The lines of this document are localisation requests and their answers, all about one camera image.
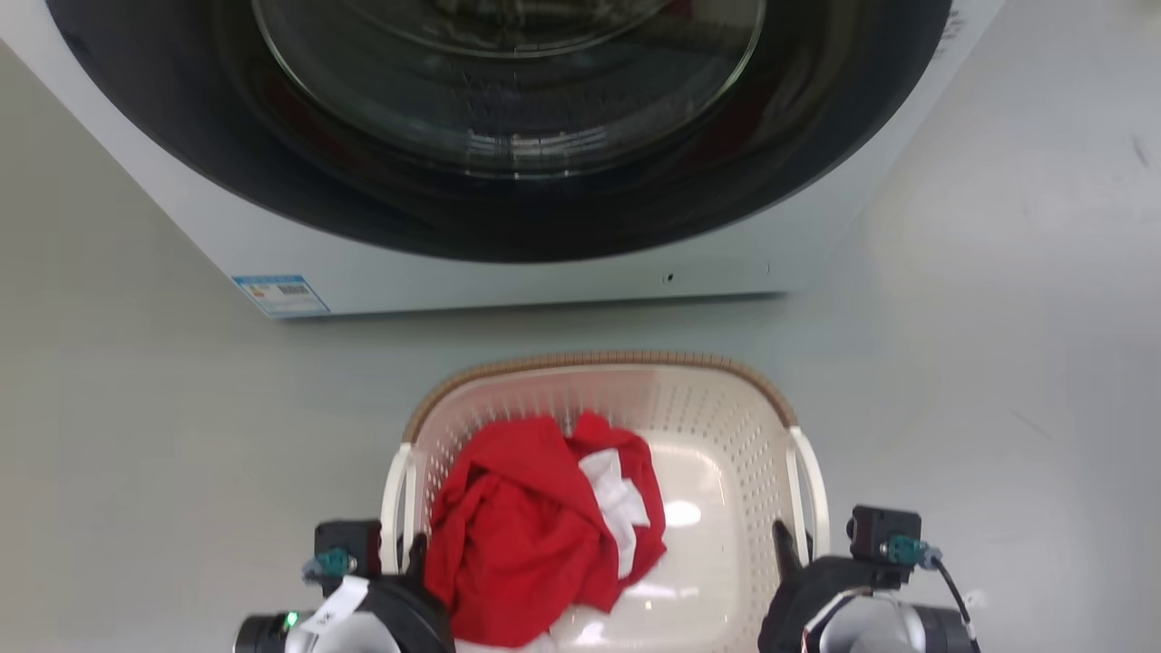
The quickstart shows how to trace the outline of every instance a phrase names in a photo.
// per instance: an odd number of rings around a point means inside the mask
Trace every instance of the white fabric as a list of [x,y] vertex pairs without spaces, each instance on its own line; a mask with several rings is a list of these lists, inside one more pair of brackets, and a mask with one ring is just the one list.
[[473,644],[456,639],[455,653],[556,653],[556,641],[551,637],[548,637],[547,632],[519,648],[484,646],[483,644]]
[[616,577],[623,579],[633,571],[633,555],[637,551],[633,526],[649,526],[646,502],[633,481],[621,478],[621,455],[615,449],[585,455],[578,465],[592,483],[605,525],[616,540]]

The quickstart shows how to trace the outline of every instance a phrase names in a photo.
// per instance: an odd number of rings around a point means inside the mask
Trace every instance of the door glass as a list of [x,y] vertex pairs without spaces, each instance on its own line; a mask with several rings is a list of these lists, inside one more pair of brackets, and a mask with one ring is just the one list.
[[319,105],[414,162],[570,177],[649,152],[713,106],[765,0],[253,0]]

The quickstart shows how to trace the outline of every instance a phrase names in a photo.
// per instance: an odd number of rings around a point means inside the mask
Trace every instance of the front-load washing machine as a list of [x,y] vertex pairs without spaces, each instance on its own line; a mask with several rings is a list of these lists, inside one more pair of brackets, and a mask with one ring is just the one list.
[[1003,0],[6,0],[272,317],[793,290]]

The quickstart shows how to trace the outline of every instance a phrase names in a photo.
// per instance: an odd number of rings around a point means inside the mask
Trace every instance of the cable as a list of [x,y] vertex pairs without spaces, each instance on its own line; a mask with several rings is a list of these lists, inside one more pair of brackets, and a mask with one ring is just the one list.
[[967,629],[967,637],[972,640],[972,651],[974,653],[981,653],[980,643],[975,640],[975,627],[972,625],[972,617],[967,613],[967,605],[964,604],[964,597],[959,595],[959,588],[956,587],[956,581],[951,580],[951,574],[947,573],[947,567],[944,567],[943,559],[932,558],[931,564],[935,565],[936,569],[939,569],[939,574],[944,577],[944,582],[947,583],[947,589],[951,590],[952,597],[956,598],[956,605],[959,605],[959,613],[964,617],[964,627]]

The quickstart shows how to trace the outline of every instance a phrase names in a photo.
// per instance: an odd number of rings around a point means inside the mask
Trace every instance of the floor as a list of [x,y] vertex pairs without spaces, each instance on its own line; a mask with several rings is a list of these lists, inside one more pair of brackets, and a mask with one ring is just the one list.
[[834,511],[923,515],[985,651],[1155,650],[1158,60],[1159,0],[1009,0],[802,293],[284,324],[0,50],[0,651],[226,651],[316,604],[312,526],[377,514],[441,378],[604,347],[766,373]]

